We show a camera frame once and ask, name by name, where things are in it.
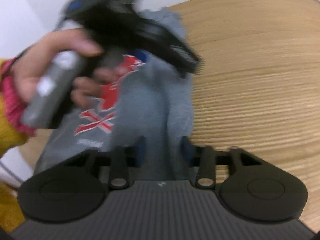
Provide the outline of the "yellow sleeve forearm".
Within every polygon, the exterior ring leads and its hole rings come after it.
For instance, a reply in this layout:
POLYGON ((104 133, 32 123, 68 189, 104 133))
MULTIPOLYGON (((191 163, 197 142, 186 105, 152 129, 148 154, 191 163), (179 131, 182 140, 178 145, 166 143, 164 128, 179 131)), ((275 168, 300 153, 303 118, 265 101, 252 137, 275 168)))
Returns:
MULTIPOLYGON (((25 102, 18 95, 11 72, 13 59, 1 59, 1 155, 9 149, 23 145, 34 135, 32 128, 20 122, 25 102)), ((17 198, 11 189, 1 182, 1 229, 11 232, 25 221, 17 198)))

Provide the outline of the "person's left hand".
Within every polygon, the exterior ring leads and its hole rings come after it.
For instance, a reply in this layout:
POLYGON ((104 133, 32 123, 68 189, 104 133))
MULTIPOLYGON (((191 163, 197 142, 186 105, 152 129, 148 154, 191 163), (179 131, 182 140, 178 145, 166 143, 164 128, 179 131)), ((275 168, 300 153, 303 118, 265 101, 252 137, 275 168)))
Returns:
MULTIPOLYGON (((99 56, 103 49, 92 41, 82 29, 55 31, 35 43, 12 65, 14 84, 19 96, 29 103, 36 93, 36 87, 55 55, 72 50, 84 57, 99 56)), ((97 68, 93 77, 77 77, 73 81, 71 100, 81 109, 90 105, 89 97, 100 97, 102 85, 118 80, 126 70, 122 67, 97 68)))

